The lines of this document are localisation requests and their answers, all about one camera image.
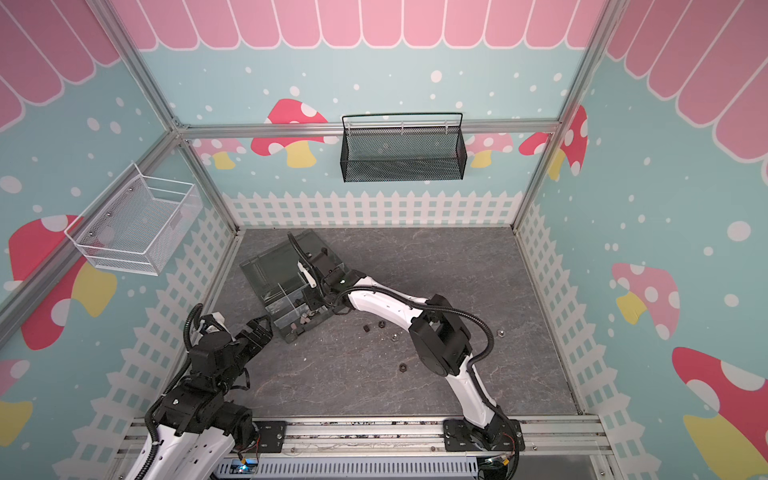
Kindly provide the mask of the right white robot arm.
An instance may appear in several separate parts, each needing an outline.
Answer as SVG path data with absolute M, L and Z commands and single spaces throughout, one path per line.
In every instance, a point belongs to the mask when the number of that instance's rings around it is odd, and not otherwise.
M 523 450 L 522 434 L 489 395 L 475 368 L 494 347 L 493 333 L 484 321 L 440 295 L 414 297 L 356 270 L 345 272 L 325 251 L 310 256 L 298 245 L 294 249 L 299 271 L 328 309 L 374 314 L 408 332 L 422 363 L 448 382 L 469 436 L 480 449 Z

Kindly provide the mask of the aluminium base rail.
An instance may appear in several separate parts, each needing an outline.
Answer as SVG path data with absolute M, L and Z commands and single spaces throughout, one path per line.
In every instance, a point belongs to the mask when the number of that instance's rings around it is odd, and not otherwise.
M 259 421 L 261 441 L 247 456 L 478 455 L 479 444 L 440 416 L 294 417 Z M 520 416 L 523 455 L 605 455 L 612 452 L 593 415 Z

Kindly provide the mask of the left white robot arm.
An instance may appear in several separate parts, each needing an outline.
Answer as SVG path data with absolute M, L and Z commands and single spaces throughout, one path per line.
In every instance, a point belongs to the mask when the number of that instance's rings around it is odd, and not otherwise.
M 144 416 L 148 437 L 128 479 L 207 479 L 235 453 L 248 473 L 260 453 L 278 452 L 285 424 L 257 423 L 252 410 L 226 399 L 250 388 L 247 364 L 273 338 L 266 316 L 231 334 L 215 314 L 199 306 L 183 332 L 186 357 Z

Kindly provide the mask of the dark green compartment organizer box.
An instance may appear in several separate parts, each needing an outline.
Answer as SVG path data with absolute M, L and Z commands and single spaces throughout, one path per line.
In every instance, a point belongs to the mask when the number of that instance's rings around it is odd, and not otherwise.
M 257 254 L 240 268 L 285 342 L 295 342 L 334 315 L 320 299 L 320 290 L 303 273 L 306 264 L 291 241 Z

